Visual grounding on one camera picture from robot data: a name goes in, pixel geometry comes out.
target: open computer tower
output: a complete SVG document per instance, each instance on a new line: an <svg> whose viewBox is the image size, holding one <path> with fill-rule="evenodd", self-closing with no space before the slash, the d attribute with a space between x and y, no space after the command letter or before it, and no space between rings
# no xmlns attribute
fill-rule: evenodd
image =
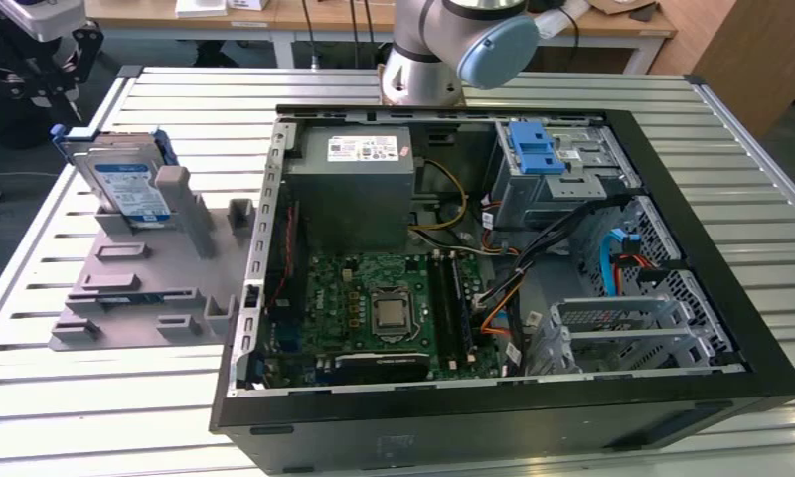
<svg viewBox="0 0 795 477"><path fill-rule="evenodd" d="M629 112L279 109L211 423L267 473L658 448L795 398Z"/></svg>

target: wooden desk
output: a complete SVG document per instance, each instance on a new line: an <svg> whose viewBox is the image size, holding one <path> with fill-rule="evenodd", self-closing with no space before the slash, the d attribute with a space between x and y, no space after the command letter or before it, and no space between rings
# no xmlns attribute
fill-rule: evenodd
<svg viewBox="0 0 795 477"><path fill-rule="evenodd" d="M390 32L395 26L395 7L383 5L383 0L371 0L371 25L375 32ZM274 0L278 8L275 28L281 30L306 30L306 16L299 0ZM350 4L347 0L309 2L313 29L321 31L353 31ZM658 13L649 23L638 22L628 15L605 15L594 8L578 19L581 35L588 37L662 37L672 38L678 30L672 22ZM357 0L357 28L367 33L369 23L363 3ZM574 28L564 31L574 35Z"/></svg>
<svg viewBox="0 0 795 477"><path fill-rule="evenodd" d="M306 16L299 0L273 0L263 11L230 9L224 17L176 18L176 0L86 0L87 12L111 37L194 40L269 40L275 44L278 66L295 67L293 43L309 41ZM377 42L391 42L394 13L385 0L371 0L371 24ZM309 0L315 40L351 42L353 22L346 0ZM628 15L608 16L590 10L578 19L581 47L625 48L634 50L625 68L626 74L649 72L664 41L677 29L662 14L649 23L632 20ZM357 0L357 29L359 39L369 39L365 6ZM542 46L570 47L574 30L542 40Z"/></svg>
<svg viewBox="0 0 795 477"><path fill-rule="evenodd" d="M86 0L90 19L100 23L108 35L115 29L166 29L166 30L230 30L235 28L270 29L278 16L282 2L274 1L263 11L227 9L223 17L176 18L174 9L176 0ZM171 37L176 39L204 40L194 35Z"/></svg>

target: blue drive bay latch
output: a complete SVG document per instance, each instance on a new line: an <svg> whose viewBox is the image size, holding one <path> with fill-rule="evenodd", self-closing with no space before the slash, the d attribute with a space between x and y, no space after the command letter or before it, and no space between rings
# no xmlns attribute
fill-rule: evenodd
<svg viewBox="0 0 795 477"><path fill-rule="evenodd" d="M509 135L522 174L562 174L566 165L554 153L554 138L538 122L512 122Z"/></svg>

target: sticker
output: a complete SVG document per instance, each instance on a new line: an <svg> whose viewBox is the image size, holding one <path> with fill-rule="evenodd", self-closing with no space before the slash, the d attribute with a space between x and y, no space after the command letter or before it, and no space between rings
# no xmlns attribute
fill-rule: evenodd
<svg viewBox="0 0 795 477"><path fill-rule="evenodd" d="M247 5L247 2L234 2L234 8L237 8L241 3L245 3ZM269 24L263 22L230 22L230 26L247 28L269 28Z"/></svg>
<svg viewBox="0 0 795 477"><path fill-rule="evenodd" d="M518 350L518 348L516 347L516 345L513 344L513 342L510 342L506 345L506 355L509 356L509 358L513 360L513 362L517 365L521 364L521 351Z"/></svg>
<svg viewBox="0 0 795 477"><path fill-rule="evenodd" d="M557 151L557 158L558 159L569 159L570 161L580 161L581 160L581 153L577 149L568 149L565 151Z"/></svg>
<svg viewBox="0 0 795 477"><path fill-rule="evenodd" d="M152 173L147 164L96 164L100 184L138 227L163 227L171 219L171 209L159 189L150 185Z"/></svg>
<svg viewBox="0 0 795 477"><path fill-rule="evenodd" d="M495 228L495 214L483 212L482 219L483 219L483 228L490 229L490 230L494 229Z"/></svg>
<svg viewBox="0 0 795 477"><path fill-rule="evenodd" d="M525 326L537 327L540 326L540 321L542 321L542 313L532 311L528 315L528 319L525 320Z"/></svg>
<svg viewBox="0 0 795 477"><path fill-rule="evenodd" d="M333 136L329 162L398 161L398 136Z"/></svg>
<svg viewBox="0 0 795 477"><path fill-rule="evenodd" d="M641 37L670 37L672 35L673 32L670 32L669 30L645 30L640 32Z"/></svg>

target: yellow cable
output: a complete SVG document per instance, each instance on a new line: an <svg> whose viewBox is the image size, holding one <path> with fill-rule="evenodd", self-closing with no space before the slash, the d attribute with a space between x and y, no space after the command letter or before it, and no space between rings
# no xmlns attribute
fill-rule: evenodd
<svg viewBox="0 0 795 477"><path fill-rule="evenodd" d="M433 159L425 159L425 162L433 164L442 171L442 173L446 176L449 176L449 179L451 179L451 182L454 182L454 185L461 190L461 199L463 200L463 204L461 205L461 212L447 222L442 222L441 224L410 226L411 231L439 231L441 229L446 229L447 227L453 226L457 222L461 221L461 219L466 215L466 211L469 210L469 198L466 197L466 189L463 189L463 184L461 184L461 181L458 180L457 176L451 174L451 171L446 169L446 166L439 164Z"/></svg>

